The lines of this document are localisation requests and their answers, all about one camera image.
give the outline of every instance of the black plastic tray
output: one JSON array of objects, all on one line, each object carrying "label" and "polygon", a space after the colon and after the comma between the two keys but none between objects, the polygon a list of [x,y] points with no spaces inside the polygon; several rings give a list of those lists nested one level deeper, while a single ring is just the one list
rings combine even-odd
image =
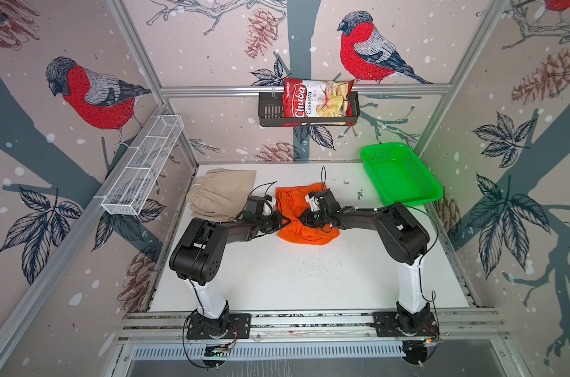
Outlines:
[{"label": "black plastic tray", "polygon": [[302,125],[342,125],[329,124],[352,123],[356,124],[360,115],[359,96],[357,92],[350,92],[348,95],[348,105],[352,109],[352,117],[283,117],[283,92],[275,92],[275,97],[271,93],[259,93],[258,117],[262,127],[282,127],[287,123]]}]

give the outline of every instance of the red chip bag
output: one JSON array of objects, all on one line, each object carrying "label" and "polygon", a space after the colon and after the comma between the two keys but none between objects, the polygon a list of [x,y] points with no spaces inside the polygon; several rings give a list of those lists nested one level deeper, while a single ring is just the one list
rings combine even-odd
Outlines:
[{"label": "red chip bag", "polygon": [[[352,117],[348,95],[354,81],[312,81],[285,78],[283,92],[284,117]],[[285,123],[292,125],[353,125],[345,122]]]}]

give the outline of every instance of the white table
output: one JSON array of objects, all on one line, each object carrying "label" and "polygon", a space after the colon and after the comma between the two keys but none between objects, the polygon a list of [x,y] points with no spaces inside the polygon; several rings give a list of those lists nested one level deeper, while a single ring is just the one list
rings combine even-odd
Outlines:
[{"label": "white table", "polygon": [[[278,180],[268,190],[274,195],[277,186],[320,182],[323,166],[327,174],[326,185],[342,207],[381,207],[361,163],[201,165],[197,176],[205,176],[208,170],[219,167],[256,170],[254,186]],[[263,195],[265,189],[258,189],[256,194]],[[429,232],[428,246],[431,246],[436,238],[432,223],[424,214],[410,211]],[[176,240],[182,237],[191,219],[187,205]],[[397,267],[398,263],[388,255],[377,232],[372,230],[341,230],[339,237],[323,246],[292,244],[274,233],[250,242],[228,244],[214,280],[220,283],[222,294],[228,300],[230,310],[234,311],[371,310],[396,307]],[[468,306],[440,242],[426,254],[423,276],[426,297],[432,290],[437,293],[437,308]],[[166,263],[151,311],[192,311],[195,307],[195,295]]]}]

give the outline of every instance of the black mounting plate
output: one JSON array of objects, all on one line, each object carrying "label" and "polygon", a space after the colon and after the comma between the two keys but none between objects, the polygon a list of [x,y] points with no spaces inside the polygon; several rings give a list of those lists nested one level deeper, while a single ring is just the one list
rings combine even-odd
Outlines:
[{"label": "black mounting plate", "polygon": [[[251,326],[251,314],[247,313],[230,313],[228,316],[228,324],[234,325],[237,329],[237,339],[249,339],[249,328]],[[189,328],[187,329],[187,339],[189,340],[218,340],[212,338],[207,329],[201,323],[200,316],[191,317]],[[228,329],[227,333],[220,339],[235,339],[233,330]]]},{"label": "black mounting plate", "polygon": [[[396,316],[398,313],[396,311],[384,311],[384,312],[374,312],[373,322],[375,331],[377,332],[378,338],[392,338],[395,336],[410,336],[409,334],[403,333],[398,328],[398,321]],[[432,330],[436,334],[440,334],[440,329],[436,324],[433,313],[428,313],[424,321],[425,326]],[[423,325],[413,336],[425,336],[427,338],[435,337],[434,333],[426,329]]]}]

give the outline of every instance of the white mesh rack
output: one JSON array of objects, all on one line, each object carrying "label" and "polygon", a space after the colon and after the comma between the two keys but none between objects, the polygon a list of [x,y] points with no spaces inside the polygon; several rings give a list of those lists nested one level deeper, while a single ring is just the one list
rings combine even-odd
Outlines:
[{"label": "white mesh rack", "polygon": [[138,215],[180,132],[178,115],[160,115],[101,204],[111,215]]}]

